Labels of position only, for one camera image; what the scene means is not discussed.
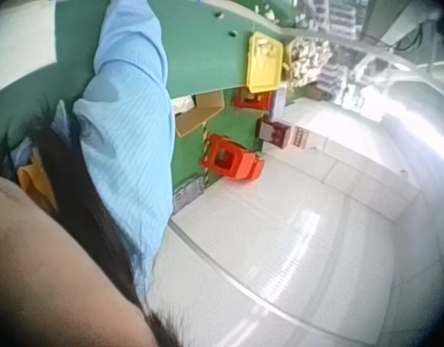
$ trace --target light blue shirt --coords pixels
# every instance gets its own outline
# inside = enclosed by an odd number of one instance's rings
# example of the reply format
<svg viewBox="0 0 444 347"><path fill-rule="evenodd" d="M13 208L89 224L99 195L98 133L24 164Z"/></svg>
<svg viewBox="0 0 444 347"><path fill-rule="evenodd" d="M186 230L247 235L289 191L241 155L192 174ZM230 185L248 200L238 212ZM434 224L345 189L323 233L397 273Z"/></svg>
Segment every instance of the light blue shirt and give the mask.
<svg viewBox="0 0 444 347"><path fill-rule="evenodd" d="M94 69L73 110L84 159L148 282L172 211L175 119L161 27L146 0L111 1ZM137 286L143 293L144 278Z"/></svg>

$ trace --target cardboard box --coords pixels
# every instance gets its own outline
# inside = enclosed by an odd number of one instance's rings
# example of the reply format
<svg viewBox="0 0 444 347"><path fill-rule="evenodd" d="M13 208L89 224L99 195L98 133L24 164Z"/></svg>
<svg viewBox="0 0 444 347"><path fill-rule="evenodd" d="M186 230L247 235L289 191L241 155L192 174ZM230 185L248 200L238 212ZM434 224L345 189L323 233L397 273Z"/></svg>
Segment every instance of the cardboard box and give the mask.
<svg viewBox="0 0 444 347"><path fill-rule="evenodd" d="M279 121L269 121L267 116L260 120L259 138L275 145L285 148L290 139L291 127Z"/></svg>
<svg viewBox="0 0 444 347"><path fill-rule="evenodd" d="M195 98L196 106L176 117L176 131L179 137L187 136L225 107L222 90L198 94Z"/></svg>

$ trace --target green surface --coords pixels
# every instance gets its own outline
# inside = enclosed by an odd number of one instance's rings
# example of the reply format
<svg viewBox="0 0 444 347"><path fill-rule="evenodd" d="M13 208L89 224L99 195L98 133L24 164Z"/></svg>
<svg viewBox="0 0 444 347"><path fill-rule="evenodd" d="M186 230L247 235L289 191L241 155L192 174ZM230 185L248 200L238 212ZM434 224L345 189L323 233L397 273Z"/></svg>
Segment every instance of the green surface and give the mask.
<svg viewBox="0 0 444 347"><path fill-rule="evenodd" d="M264 13L264 5L268 4L273 10L275 18L279 20L278 25L281 27L295 26L294 17L298 14L298 11L293 7L292 0L236 0L236 2L252 11L258 5L261 14Z"/></svg>
<svg viewBox="0 0 444 347"><path fill-rule="evenodd" d="M260 141L256 138L259 111L245 111L231 107L236 89L223 91L226 107L208 122L208 131L230 137L248 150L259 150ZM172 158L174 189L180 187L194 176L202 175L200 161L203 156L202 127L183 138L176 138ZM210 183L218 177L210 176Z"/></svg>
<svg viewBox="0 0 444 347"><path fill-rule="evenodd" d="M168 55L171 97L203 93L243 85L246 79L247 49L252 31L279 39L252 22L226 13L217 20L214 8L189 0L148 0L161 22L163 44ZM9 145L17 145L28 124L41 107L54 108L58 100L68 109L93 76L93 57L98 45L101 23L109 0L70 0L56 8L56 52L58 63L34 72L0 92L0 142L9 135ZM238 36L229 36L236 30ZM243 146L255 148L256 114L230 107L227 90L226 109L208 124L208 129L227 135ZM172 171L174 186L202 172L201 129L176 140Z"/></svg>

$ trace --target yellow bin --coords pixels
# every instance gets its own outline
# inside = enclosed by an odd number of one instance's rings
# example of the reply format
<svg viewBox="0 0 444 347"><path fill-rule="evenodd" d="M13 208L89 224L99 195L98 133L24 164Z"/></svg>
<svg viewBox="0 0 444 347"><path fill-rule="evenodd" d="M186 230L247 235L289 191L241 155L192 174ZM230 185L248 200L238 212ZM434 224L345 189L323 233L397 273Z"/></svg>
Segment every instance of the yellow bin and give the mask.
<svg viewBox="0 0 444 347"><path fill-rule="evenodd" d="M246 85L251 93L277 90L281 81L283 44L256 32L249 39Z"/></svg>

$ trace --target skin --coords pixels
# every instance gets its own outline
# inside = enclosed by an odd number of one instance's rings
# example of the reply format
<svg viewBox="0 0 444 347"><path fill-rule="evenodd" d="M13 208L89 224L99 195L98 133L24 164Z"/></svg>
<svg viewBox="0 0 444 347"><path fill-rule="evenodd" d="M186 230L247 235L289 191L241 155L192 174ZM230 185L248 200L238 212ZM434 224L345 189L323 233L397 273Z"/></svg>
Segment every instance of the skin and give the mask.
<svg viewBox="0 0 444 347"><path fill-rule="evenodd" d="M58 223L2 178L0 319L35 346L156 346L137 307Z"/></svg>

